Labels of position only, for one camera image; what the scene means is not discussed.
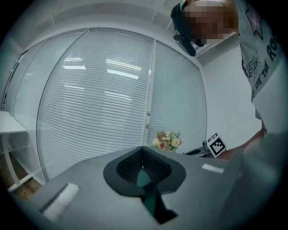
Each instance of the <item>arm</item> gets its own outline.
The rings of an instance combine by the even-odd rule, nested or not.
[[[237,149],[244,149],[247,145],[249,145],[252,141],[258,139],[258,138],[262,138],[264,137],[265,131],[264,131],[264,124],[262,122],[262,128],[260,131],[258,131],[249,141],[247,141],[246,143],[242,144],[239,147],[230,149],[228,151],[225,151],[223,153],[221,153],[221,155],[218,157],[219,159],[225,159],[225,160],[229,160],[231,158],[232,153],[237,150]]]

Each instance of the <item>star graphic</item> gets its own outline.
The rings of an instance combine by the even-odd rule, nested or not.
[[[247,18],[250,21],[253,35],[257,34],[263,40],[263,33],[261,28],[261,15],[250,5],[248,4],[248,10],[246,11]]]

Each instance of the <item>flower bouquet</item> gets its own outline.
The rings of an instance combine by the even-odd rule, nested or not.
[[[157,132],[157,138],[153,140],[153,146],[158,149],[176,152],[178,146],[182,144],[179,137],[180,132]]]

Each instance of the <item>pink flower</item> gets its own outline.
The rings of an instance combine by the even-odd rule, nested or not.
[[[166,137],[166,132],[161,131],[161,132],[160,132],[160,135],[161,135],[162,137]]]
[[[158,148],[159,149],[165,149],[166,148],[166,142],[160,142],[159,144],[158,144]]]

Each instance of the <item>white sponge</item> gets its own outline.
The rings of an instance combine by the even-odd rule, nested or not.
[[[43,211],[43,215],[51,221],[57,221],[79,191],[79,186],[67,184],[57,198]]]

